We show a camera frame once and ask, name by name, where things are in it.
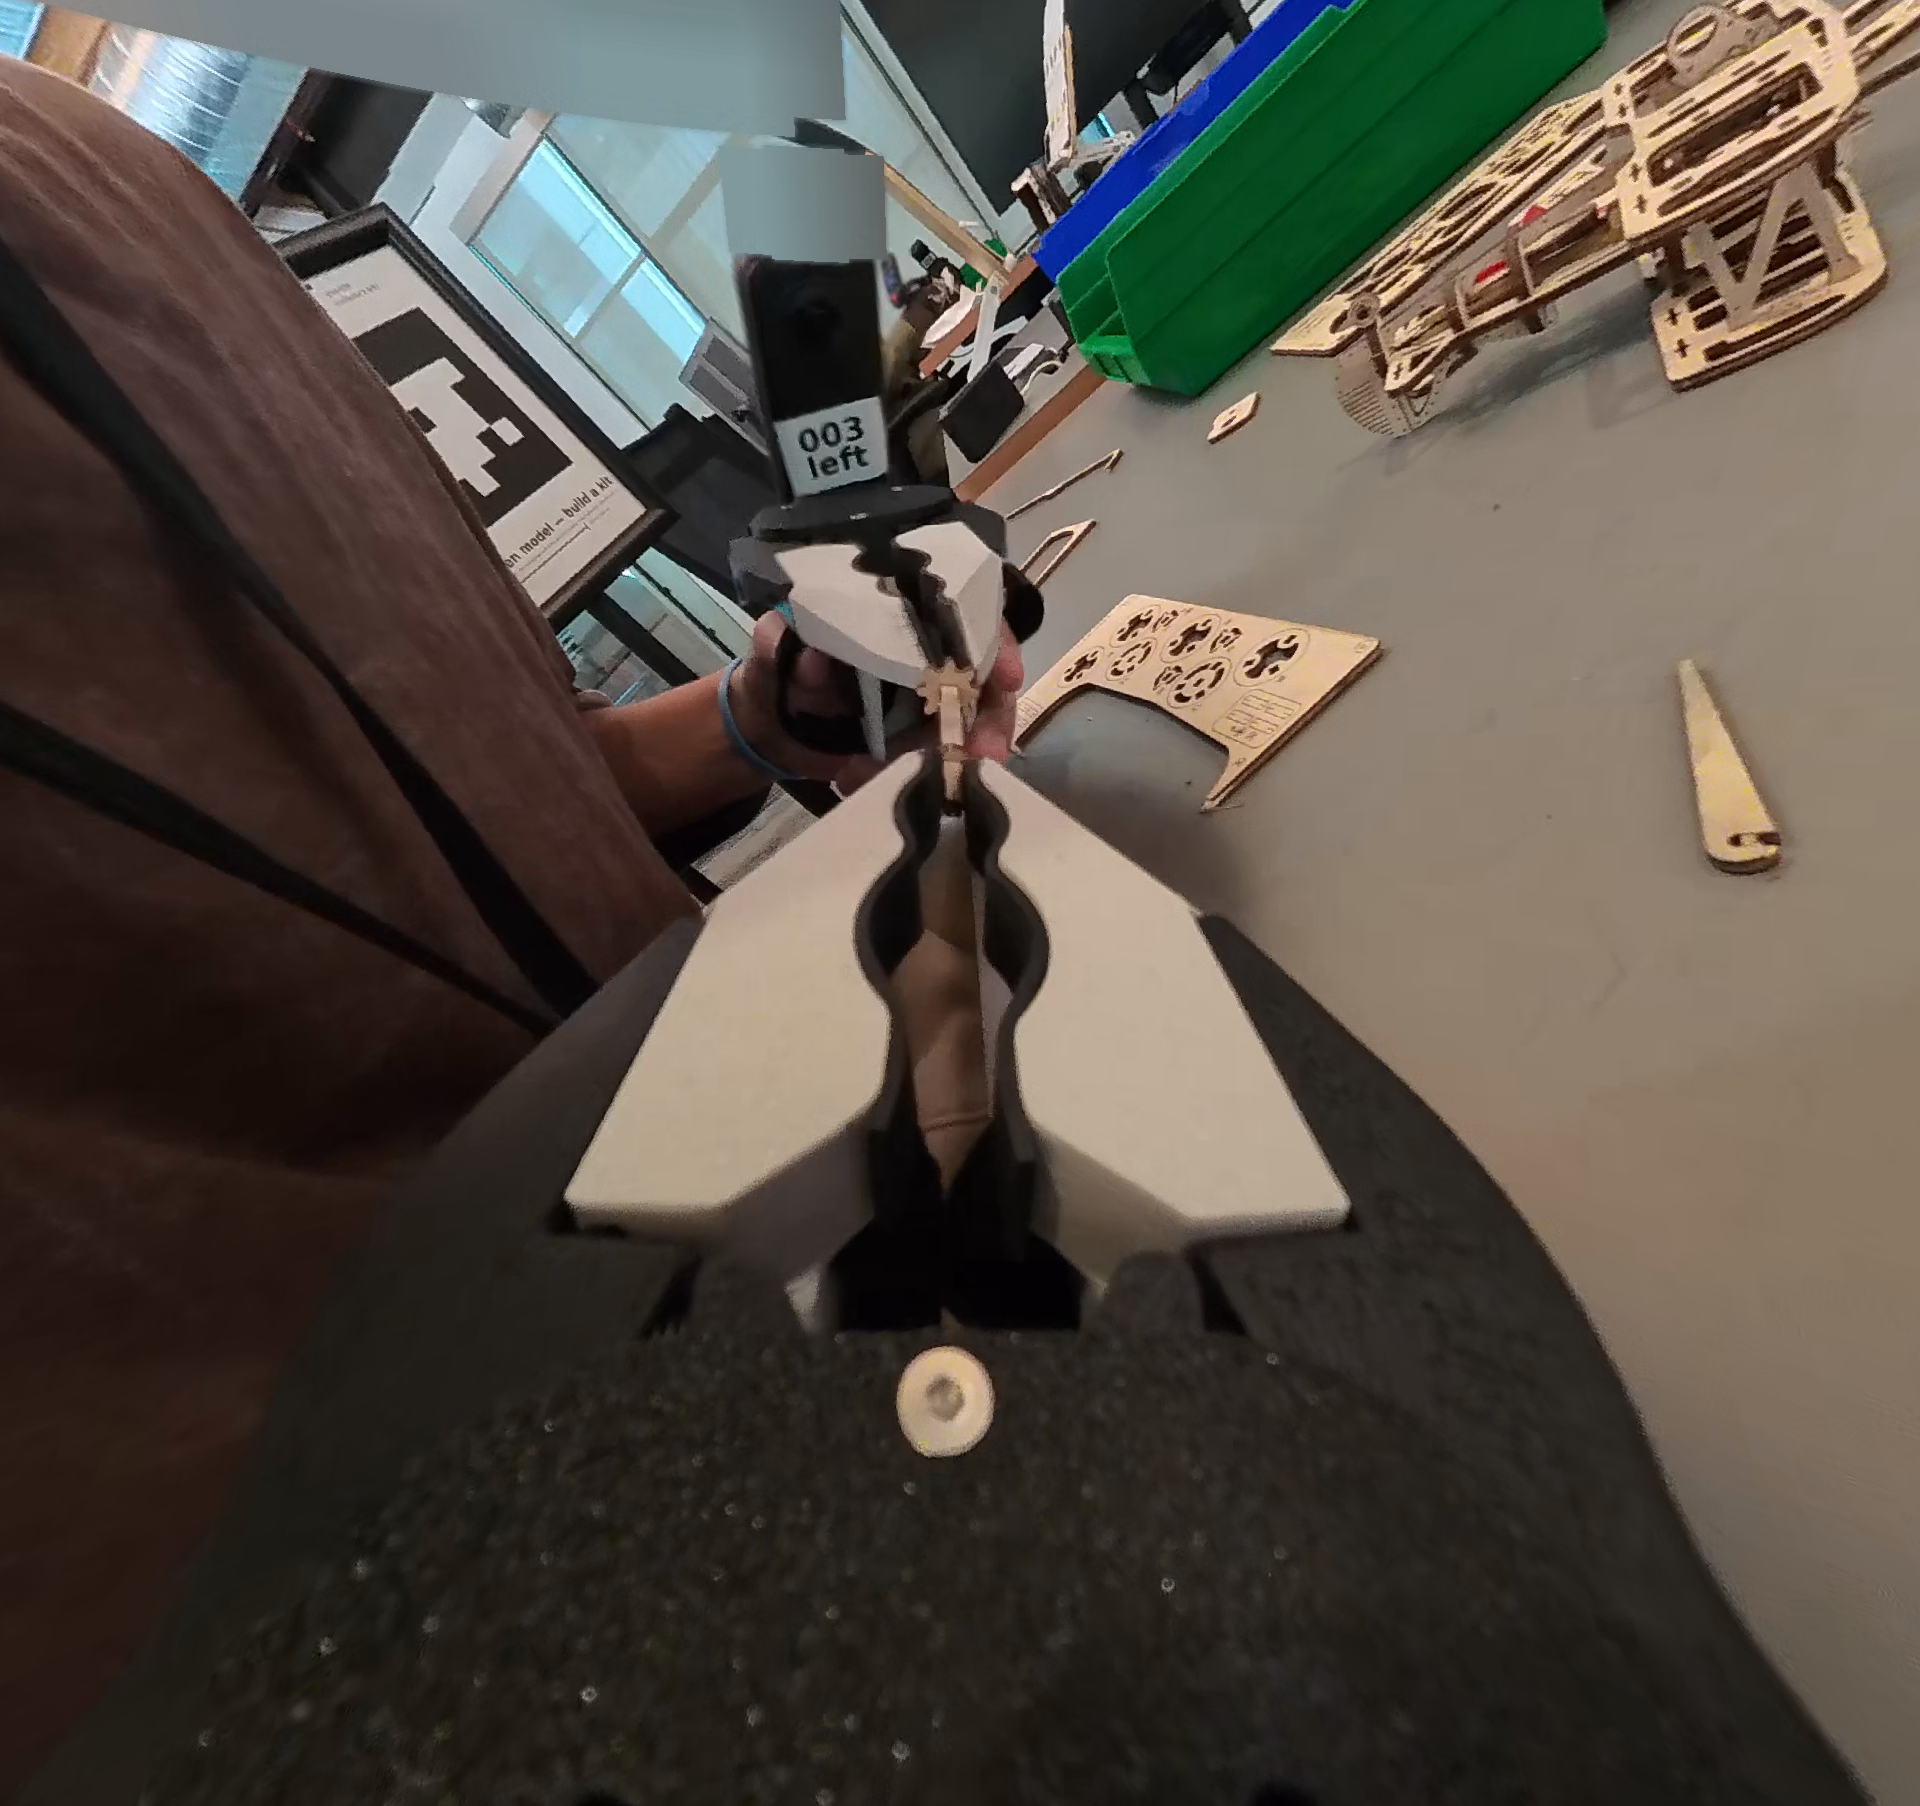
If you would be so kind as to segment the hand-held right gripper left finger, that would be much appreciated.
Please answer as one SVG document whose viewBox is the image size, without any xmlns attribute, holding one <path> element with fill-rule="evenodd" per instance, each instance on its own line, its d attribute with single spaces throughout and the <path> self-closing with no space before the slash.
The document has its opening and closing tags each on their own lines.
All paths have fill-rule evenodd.
<svg viewBox="0 0 1920 1806">
<path fill-rule="evenodd" d="M 890 977 L 924 930 L 942 765 L 916 754 L 711 906 L 564 1201 L 616 1229 L 752 1265 L 822 1268 L 839 1320 L 940 1317 L 940 1177 Z"/>
</svg>

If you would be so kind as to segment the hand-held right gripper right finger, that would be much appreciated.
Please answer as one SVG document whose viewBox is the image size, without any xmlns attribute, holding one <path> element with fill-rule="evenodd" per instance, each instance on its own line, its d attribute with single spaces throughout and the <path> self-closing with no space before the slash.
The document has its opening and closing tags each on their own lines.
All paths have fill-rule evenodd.
<svg viewBox="0 0 1920 1806">
<path fill-rule="evenodd" d="M 967 768 L 963 818 L 1013 1239 L 1106 1289 L 1142 1254 L 1347 1224 L 1195 906 L 1006 765 Z"/>
</svg>

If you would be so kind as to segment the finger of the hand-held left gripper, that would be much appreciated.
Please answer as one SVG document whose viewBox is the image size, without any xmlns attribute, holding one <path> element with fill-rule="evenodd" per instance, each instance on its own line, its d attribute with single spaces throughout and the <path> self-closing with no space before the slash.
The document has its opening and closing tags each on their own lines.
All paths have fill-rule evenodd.
<svg viewBox="0 0 1920 1806">
<path fill-rule="evenodd" d="M 1006 555 L 962 520 L 921 525 L 919 552 L 934 583 L 934 620 L 946 658 L 990 670 L 1003 638 Z"/>
<path fill-rule="evenodd" d="M 919 688 L 940 666 L 940 580 L 931 538 L 778 549 L 802 643 L 881 685 Z"/>
</svg>

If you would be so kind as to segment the grey desk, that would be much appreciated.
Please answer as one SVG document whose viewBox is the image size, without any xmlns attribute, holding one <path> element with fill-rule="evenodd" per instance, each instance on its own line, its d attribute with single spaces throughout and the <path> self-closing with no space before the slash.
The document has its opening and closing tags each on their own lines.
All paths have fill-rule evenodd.
<svg viewBox="0 0 1920 1806">
<path fill-rule="evenodd" d="M 1091 695 L 1025 775 L 1221 914 L 1471 1147 L 1619 1362 L 1703 1550 L 1879 1801 L 1916 1801 L 1919 100 L 1853 170 L 1885 288 L 1673 390 L 1611 277 L 1381 441 L 1267 347 L 1106 383 L 989 503 L 1099 522 L 1035 670 L 1126 593 L 1379 636 L 1218 813 L 1216 749 Z M 1254 422 L 1213 416 L 1261 390 Z M 1784 863 L 1704 858 L 1677 666 Z"/>
</svg>

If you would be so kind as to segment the person's left hand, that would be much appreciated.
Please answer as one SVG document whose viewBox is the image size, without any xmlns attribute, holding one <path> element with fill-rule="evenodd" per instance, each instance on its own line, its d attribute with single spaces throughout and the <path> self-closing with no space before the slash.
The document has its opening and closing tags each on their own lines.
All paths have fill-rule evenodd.
<svg viewBox="0 0 1920 1806">
<path fill-rule="evenodd" d="M 848 756 L 806 749 L 778 717 L 778 648 L 785 618 L 764 613 L 753 628 L 749 654 L 732 667 L 731 705 L 743 743 L 783 774 L 833 786 L 852 797 L 883 769 L 867 751 Z M 1024 688 L 1022 643 L 1013 626 L 1002 626 L 998 651 L 979 700 L 967 756 L 1006 763 L 1013 751 L 1017 700 Z M 837 714 L 839 700 L 831 681 L 831 664 L 822 654 L 806 648 L 796 661 L 789 681 L 789 704 L 796 712 L 809 707 L 822 715 Z"/>
</svg>

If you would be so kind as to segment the thin wooden stick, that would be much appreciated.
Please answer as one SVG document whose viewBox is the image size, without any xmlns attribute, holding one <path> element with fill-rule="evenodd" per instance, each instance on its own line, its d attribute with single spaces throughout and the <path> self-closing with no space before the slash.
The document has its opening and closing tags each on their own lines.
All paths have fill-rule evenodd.
<svg viewBox="0 0 1920 1806">
<path fill-rule="evenodd" d="M 1032 494 L 1032 498 L 1025 498 L 1022 503 L 1017 503 L 1016 507 L 1011 507 L 1011 510 L 1006 513 L 1006 518 L 1008 518 L 1010 522 L 1011 522 L 1011 520 L 1017 520 L 1019 515 L 1024 515 L 1024 513 L 1029 513 L 1029 511 L 1032 511 L 1032 510 L 1037 510 L 1037 507 L 1049 503 L 1051 500 L 1062 498 L 1064 492 L 1067 492 L 1070 489 L 1073 489 L 1073 487 L 1080 484 L 1082 480 L 1091 479 L 1092 475 L 1110 475 L 1110 472 L 1121 461 L 1121 458 L 1123 458 L 1123 450 L 1111 450 L 1111 451 L 1106 454 L 1102 458 L 1097 458 L 1097 460 L 1091 461 L 1086 468 L 1082 468 L 1082 471 L 1070 475 L 1067 479 L 1056 482 L 1054 487 L 1049 487 L 1049 489 L 1044 489 L 1044 490 L 1040 490 L 1040 492 L 1037 492 L 1037 494 Z"/>
</svg>

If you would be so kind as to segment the blue wristband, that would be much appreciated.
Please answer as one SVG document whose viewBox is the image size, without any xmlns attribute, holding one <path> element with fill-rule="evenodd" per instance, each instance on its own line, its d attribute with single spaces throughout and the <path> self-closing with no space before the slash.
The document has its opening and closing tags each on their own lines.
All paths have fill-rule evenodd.
<svg viewBox="0 0 1920 1806">
<path fill-rule="evenodd" d="M 796 783 L 802 774 L 796 774 L 789 768 L 780 765 L 778 761 L 773 761 L 762 749 L 757 749 L 748 736 L 734 712 L 732 687 L 734 687 L 736 677 L 746 667 L 746 664 L 748 664 L 748 658 L 739 655 L 716 678 L 716 705 L 718 705 L 718 717 L 722 722 L 726 743 L 734 760 L 740 761 L 753 774 L 759 774 L 771 783 Z"/>
</svg>

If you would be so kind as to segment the wooden cutout sheet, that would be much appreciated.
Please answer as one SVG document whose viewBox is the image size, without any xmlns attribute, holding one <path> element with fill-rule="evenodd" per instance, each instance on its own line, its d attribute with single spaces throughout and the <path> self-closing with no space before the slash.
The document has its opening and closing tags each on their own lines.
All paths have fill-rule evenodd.
<svg viewBox="0 0 1920 1806">
<path fill-rule="evenodd" d="M 1379 658 L 1374 636 L 1128 593 L 1029 683 L 1016 739 L 1032 739 L 1086 693 L 1146 704 L 1221 749 L 1203 800 L 1211 813 Z"/>
</svg>

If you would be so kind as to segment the black monitor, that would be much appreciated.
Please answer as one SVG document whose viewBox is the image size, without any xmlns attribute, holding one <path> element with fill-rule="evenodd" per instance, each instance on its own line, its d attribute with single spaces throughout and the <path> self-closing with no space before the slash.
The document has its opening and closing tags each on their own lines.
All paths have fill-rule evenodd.
<svg viewBox="0 0 1920 1806">
<path fill-rule="evenodd" d="M 1084 127 L 1151 125 L 1176 85 L 1242 42 L 1257 0 L 1066 0 Z M 853 0 L 881 62 L 932 125 L 997 232 L 1024 243 L 1035 220 L 1013 185 L 1044 153 L 1044 0 Z"/>
</svg>

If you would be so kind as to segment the framed black white poster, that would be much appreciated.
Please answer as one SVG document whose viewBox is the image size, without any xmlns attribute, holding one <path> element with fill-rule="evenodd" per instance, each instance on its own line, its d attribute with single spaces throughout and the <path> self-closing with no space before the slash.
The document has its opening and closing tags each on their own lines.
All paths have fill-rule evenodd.
<svg viewBox="0 0 1920 1806">
<path fill-rule="evenodd" d="M 275 241 L 564 626 L 676 522 L 580 402 L 389 208 Z"/>
</svg>

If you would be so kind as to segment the brown garment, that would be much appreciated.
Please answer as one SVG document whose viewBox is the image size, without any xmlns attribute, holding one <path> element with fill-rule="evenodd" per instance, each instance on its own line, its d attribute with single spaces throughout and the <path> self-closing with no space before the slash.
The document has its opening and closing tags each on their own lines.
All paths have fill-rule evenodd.
<svg viewBox="0 0 1920 1806">
<path fill-rule="evenodd" d="M 542 994 L 322 672 L 600 984 L 691 911 L 460 482 L 165 140 L 4 62 L 4 1797 L 173 1601 L 396 1176 Z"/>
</svg>

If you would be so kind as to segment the green plastic bin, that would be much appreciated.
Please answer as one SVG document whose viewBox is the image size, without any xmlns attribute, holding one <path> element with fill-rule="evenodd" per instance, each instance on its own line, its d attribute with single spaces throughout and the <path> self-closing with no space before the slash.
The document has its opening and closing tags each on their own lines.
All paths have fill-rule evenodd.
<svg viewBox="0 0 1920 1806">
<path fill-rule="evenodd" d="M 1284 0 L 1040 240 L 1079 350 L 1204 393 L 1605 39 L 1602 0 Z"/>
</svg>

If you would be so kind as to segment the wooden wedge piece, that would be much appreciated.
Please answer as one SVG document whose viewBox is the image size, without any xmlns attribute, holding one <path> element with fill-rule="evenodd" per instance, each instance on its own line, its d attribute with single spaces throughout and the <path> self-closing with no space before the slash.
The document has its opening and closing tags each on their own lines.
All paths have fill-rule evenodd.
<svg viewBox="0 0 1920 1806">
<path fill-rule="evenodd" d="M 1679 661 L 1677 685 L 1704 858 L 1728 876 L 1775 871 L 1784 863 L 1784 833 L 1692 658 Z"/>
</svg>

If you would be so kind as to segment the wooden model kit assembly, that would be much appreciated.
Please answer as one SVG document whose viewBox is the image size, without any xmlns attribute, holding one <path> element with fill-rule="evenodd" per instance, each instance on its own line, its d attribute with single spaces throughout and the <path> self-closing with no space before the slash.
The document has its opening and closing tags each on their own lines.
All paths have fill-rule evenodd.
<svg viewBox="0 0 1920 1806">
<path fill-rule="evenodd" d="M 1667 380 L 1715 383 L 1828 330 L 1888 279 L 1845 162 L 1916 73 L 1919 0 L 1710 0 L 1602 88 L 1547 106 L 1272 341 L 1332 359 L 1385 436 L 1446 378 L 1633 269 Z"/>
</svg>

